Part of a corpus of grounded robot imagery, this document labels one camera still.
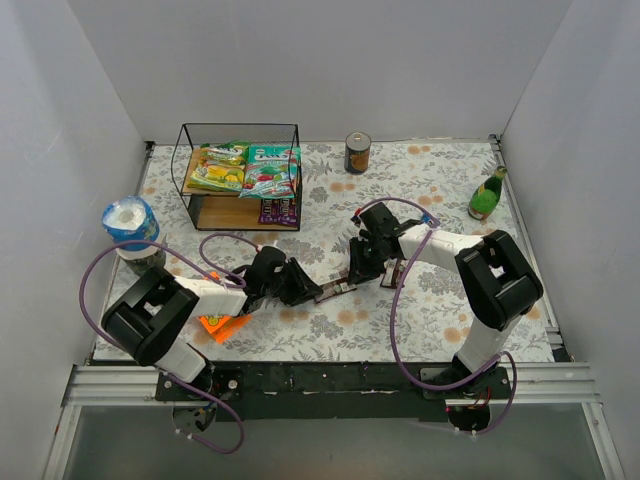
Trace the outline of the purple M&M candy bag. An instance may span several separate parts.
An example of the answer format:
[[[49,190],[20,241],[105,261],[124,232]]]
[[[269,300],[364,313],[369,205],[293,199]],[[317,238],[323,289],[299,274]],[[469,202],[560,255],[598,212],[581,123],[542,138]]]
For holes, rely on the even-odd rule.
[[[281,199],[278,201],[278,220],[277,223],[287,227],[297,227],[299,224],[299,215],[297,211],[297,202],[292,199]]]

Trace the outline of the brown M&M candy bag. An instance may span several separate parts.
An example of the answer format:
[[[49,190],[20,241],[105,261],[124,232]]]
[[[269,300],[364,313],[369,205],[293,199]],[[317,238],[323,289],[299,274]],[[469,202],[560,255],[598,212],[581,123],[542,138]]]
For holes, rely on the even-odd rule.
[[[279,201],[262,199],[260,204],[259,223],[264,225],[277,224],[279,218]]]

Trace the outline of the teal red candy bag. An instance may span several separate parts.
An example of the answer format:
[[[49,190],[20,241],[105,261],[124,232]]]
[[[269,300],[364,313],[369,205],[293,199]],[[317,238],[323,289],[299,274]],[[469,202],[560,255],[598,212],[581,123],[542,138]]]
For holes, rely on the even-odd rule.
[[[300,148],[251,145],[240,198],[293,199],[298,183]]]

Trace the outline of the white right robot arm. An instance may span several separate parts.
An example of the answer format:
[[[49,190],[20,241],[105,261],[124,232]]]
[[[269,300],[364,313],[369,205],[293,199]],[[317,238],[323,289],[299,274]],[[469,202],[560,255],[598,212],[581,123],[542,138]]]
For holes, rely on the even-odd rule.
[[[349,241],[348,281],[374,280],[384,274],[388,260],[405,261],[391,302],[389,326],[394,328],[401,292],[415,263],[457,273],[474,318],[453,357],[450,383],[419,380],[401,361],[398,347],[393,345],[391,351],[400,372],[414,386],[432,392],[459,389],[506,356],[503,346],[516,324],[543,296],[542,282],[507,232],[495,230],[486,236],[451,233],[428,211],[418,219],[401,222],[386,203],[384,198],[372,200],[351,219],[360,231]]]

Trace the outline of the brown candy bag barcode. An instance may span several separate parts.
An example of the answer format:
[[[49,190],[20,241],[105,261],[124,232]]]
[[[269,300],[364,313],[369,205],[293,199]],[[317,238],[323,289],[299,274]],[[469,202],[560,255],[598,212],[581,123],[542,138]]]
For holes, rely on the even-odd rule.
[[[399,279],[405,270],[407,261],[402,259],[390,259],[385,264],[385,271],[381,278],[380,286],[386,289],[395,290],[398,287]]]

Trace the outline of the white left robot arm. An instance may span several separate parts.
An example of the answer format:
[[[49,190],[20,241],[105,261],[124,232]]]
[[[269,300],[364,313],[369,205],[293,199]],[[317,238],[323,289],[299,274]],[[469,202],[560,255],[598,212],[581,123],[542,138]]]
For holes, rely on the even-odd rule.
[[[224,286],[154,267],[106,311],[101,327],[138,365],[155,366],[194,385],[208,362],[179,338],[187,320],[238,318],[260,308],[266,298],[296,306],[323,292],[296,259],[271,246],[261,248],[250,265],[235,272],[240,278]]]

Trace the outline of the green yellow candy bag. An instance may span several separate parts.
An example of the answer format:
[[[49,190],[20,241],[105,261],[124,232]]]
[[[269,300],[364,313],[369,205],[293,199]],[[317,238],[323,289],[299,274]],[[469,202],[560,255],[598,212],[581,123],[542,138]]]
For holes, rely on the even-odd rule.
[[[194,167],[187,176],[186,187],[215,192],[239,193],[245,179],[250,143],[204,143],[193,150]]]

